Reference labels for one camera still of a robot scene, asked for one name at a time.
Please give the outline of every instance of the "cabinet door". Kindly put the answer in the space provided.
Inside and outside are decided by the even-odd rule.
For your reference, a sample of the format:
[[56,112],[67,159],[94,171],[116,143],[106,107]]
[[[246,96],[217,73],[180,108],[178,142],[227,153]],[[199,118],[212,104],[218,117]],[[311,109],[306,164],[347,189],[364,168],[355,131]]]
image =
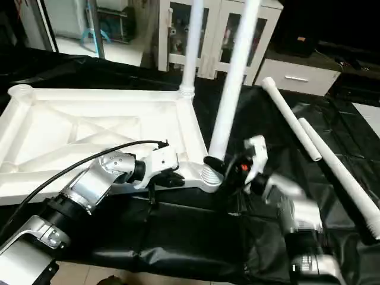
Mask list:
[[[188,25],[193,0],[160,1],[159,70],[180,70],[185,64]],[[205,0],[197,60],[198,76],[202,76],[211,52],[221,0]]]
[[[243,10],[244,3],[241,2],[224,0],[221,3],[217,30],[212,47],[213,57],[208,65],[208,78],[226,76],[230,68],[232,50],[235,45],[235,35],[238,31]],[[259,9],[254,39],[245,69],[246,77],[244,84],[246,85],[252,85],[254,81],[280,13],[280,9],[265,6],[261,6]]]

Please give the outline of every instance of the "white plastic pole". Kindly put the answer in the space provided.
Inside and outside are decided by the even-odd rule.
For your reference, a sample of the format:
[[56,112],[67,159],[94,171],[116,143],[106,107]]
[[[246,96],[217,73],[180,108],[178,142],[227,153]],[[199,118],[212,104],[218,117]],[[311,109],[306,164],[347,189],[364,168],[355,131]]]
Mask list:
[[[260,0],[246,0],[244,12],[237,28],[236,42],[233,47],[230,69],[224,83],[223,92],[216,117],[209,156],[224,160],[230,138],[233,118],[243,84],[244,72],[252,40],[256,29]],[[221,177],[212,168],[205,165],[202,178],[209,185],[221,184]]]
[[344,167],[339,158],[327,146],[324,140],[316,133],[305,118],[299,119],[302,128],[306,131],[314,145],[322,154],[322,158],[338,178],[352,201],[367,222],[367,227],[375,239],[380,239],[380,210],[351,173]]
[[183,70],[182,83],[179,86],[179,91],[183,97],[194,97],[195,69],[197,67],[198,52],[200,49],[203,13],[203,0],[194,0],[190,14],[186,62]]
[[322,158],[321,154],[318,152],[305,130],[301,127],[295,114],[277,89],[274,80],[271,77],[266,77],[263,79],[261,85],[263,89],[268,92],[273,102],[284,116],[286,122],[289,124],[289,127],[291,127],[295,135],[298,137],[298,140],[308,152],[310,158],[315,162],[320,160]]

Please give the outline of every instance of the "floor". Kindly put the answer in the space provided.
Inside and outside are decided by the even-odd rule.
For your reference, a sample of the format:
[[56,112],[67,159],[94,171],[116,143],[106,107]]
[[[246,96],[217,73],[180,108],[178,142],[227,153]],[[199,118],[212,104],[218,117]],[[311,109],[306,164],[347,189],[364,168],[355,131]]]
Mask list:
[[[69,39],[56,36],[56,42],[60,53],[68,55],[88,55],[97,57],[95,44],[87,39],[84,46],[79,39]],[[104,55],[106,59],[120,64],[130,64],[139,67],[143,58],[144,45],[142,39],[134,39],[130,44],[103,41]]]
[[380,138],[380,108],[358,103],[353,103],[353,105]]
[[117,276],[129,285],[230,285],[230,283],[215,283],[166,277],[149,273],[130,273],[112,268],[59,262],[59,271],[54,276],[51,285],[96,285],[109,276]]

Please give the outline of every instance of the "drawer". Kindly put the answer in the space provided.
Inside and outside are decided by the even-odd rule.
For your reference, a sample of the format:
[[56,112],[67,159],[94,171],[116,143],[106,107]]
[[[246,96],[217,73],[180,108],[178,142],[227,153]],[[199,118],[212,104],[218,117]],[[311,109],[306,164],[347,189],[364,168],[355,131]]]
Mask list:
[[270,76],[278,89],[325,96],[340,72],[266,59],[255,85]]

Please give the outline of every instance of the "black tablecloth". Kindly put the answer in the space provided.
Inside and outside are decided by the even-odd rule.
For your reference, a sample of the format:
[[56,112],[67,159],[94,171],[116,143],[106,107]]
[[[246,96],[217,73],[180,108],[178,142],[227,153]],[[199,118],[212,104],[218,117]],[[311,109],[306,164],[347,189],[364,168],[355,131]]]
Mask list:
[[[149,69],[114,64],[85,56],[57,55],[38,50],[0,51],[0,109],[15,84],[49,88],[119,88],[176,90],[181,78]],[[222,86],[196,80],[194,109],[206,146]],[[298,117],[305,117],[339,156],[359,183],[379,204],[380,142],[352,104],[323,97],[283,92]],[[262,134],[267,142],[265,171],[298,182],[321,209],[328,237],[348,285],[380,284],[380,246],[375,244],[356,207],[323,161],[310,161],[268,95],[259,87],[244,87],[227,153],[241,150],[245,138]],[[245,198],[241,216],[232,198],[199,189],[157,193],[159,205],[149,211],[145,195],[107,198],[74,241],[65,260],[131,271],[229,281],[284,284],[289,282],[287,256],[274,209],[259,198]],[[20,223],[40,204],[32,204]],[[12,206],[0,208],[0,224]]]

